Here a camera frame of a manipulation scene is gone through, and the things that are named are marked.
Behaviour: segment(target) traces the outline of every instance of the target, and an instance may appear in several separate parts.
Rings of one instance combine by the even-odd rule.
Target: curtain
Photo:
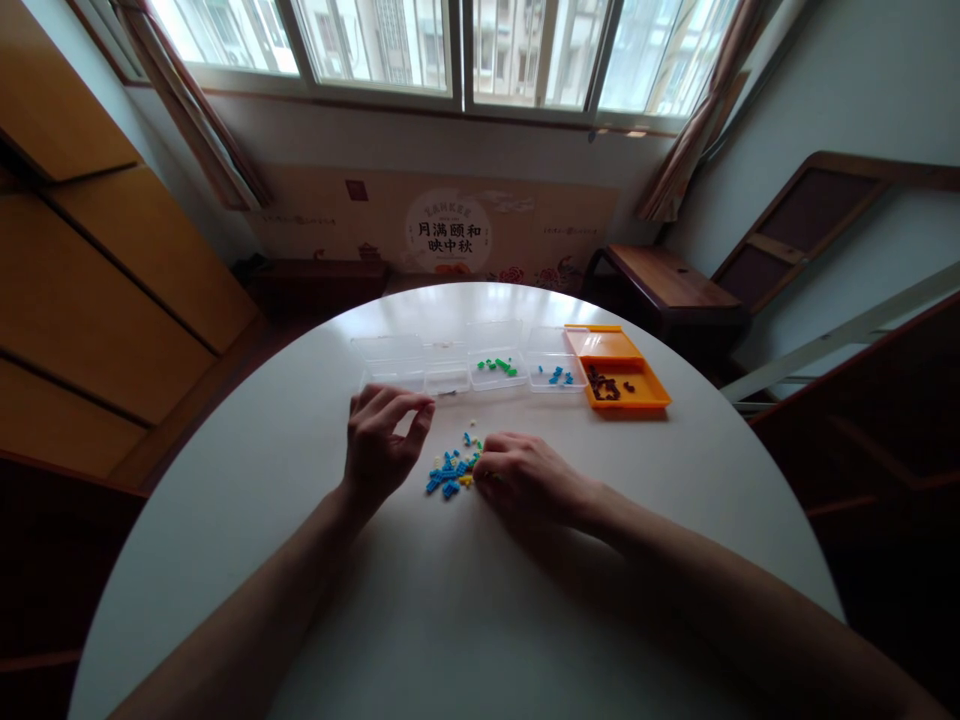
[[[700,154],[718,130],[724,100],[756,40],[764,0],[741,0],[723,38],[700,104],[680,131],[637,207],[641,220],[675,222]]]
[[[230,131],[151,14],[149,0],[111,0],[147,77],[187,141],[220,202],[260,210],[271,197]]]

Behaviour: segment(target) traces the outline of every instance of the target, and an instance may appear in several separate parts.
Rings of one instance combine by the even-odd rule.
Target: table
[[[609,276],[595,275],[601,260],[626,279],[631,291],[608,290]],[[606,245],[593,254],[583,284],[582,297],[596,299],[600,293],[607,307],[701,366],[726,358],[750,327],[750,314],[737,298],[661,246]]]
[[[768,569],[842,619],[819,546],[783,476],[686,361],[589,303],[536,288],[458,283],[392,295],[280,352],[213,413],[130,534],[94,619],[70,717],[105,717],[293,532],[339,481],[351,337],[450,339],[470,321],[525,330],[622,324],[673,404],[616,422],[579,394],[525,387],[439,398],[411,477],[354,549],[276,718],[740,717],[757,700],[679,626],[655,588],[574,533],[511,538],[480,496],[424,497],[464,430],[543,436],[576,467]],[[469,428],[475,418],[476,428]]]

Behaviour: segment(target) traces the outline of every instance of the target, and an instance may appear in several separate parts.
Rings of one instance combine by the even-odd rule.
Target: cabinet door
[[[218,353],[257,314],[150,168],[119,170],[46,193]]]
[[[0,67],[0,131],[47,179],[140,160],[20,0],[0,2]]]
[[[0,450],[105,480],[147,431],[0,360]]]
[[[0,196],[0,348],[153,424],[215,360],[32,195]]]

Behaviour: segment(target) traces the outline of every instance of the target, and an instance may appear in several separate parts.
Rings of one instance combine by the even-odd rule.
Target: compartment
[[[470,390],[467,344],[462,340],[443,340],[423,346],[426,356],[426,392],[446,395]]]
[[[419,335],[353,338],[350,342],[365,366],[361,388],[375,382],[412,392],[424,391],[427,363]]]
[[[604,375],[608,380],[615,380],[617,388],[620,390],[619,400],[599,400],[597,399],[593,387],[589,384],[584,392],[587,394],[587,400],[596,410],[616,409],[616,408],[664,408],[671,403],[670,396],[663,389],[660,380],[650,369],[647,361],[642,358],[605,358],[605,359],[584,359],[581,358],[583,369],[589,373],[595,369],[598,375]],[[630,392],[624,385],[630,383],[634,391]],[[606,398],[606,390],[601,390],[600,394]]]
[[[467,325],[467,368],[476,391],[514,387],[527,382],[527,364],[520,352],[523,321],[500,320]],[[508,375],[500,366],[489,369],[487,360],[502,360],[517,371]]]
[[[580,392],[587,385],[587,378],[562,327],[533,328],[523,357],[529,371],[531,392]],[[561,368],[559,380],[551,384],[558,367]],[[566,383],[567,372],[573,377],[570,384]]]

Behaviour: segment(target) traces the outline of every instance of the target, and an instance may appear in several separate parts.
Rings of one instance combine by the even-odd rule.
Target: orange plastic box
[[[615,380],[620,398],[598,399],[593,386],[584,392],[594,410],[616,408],[664,408],[672,401],[660,380],[650,369],[646,359],[637,350],[619,325],[564,325],[570,347],[580,360],[583,372],[591,370]],[[634,391],[627,390],[630,383]]]

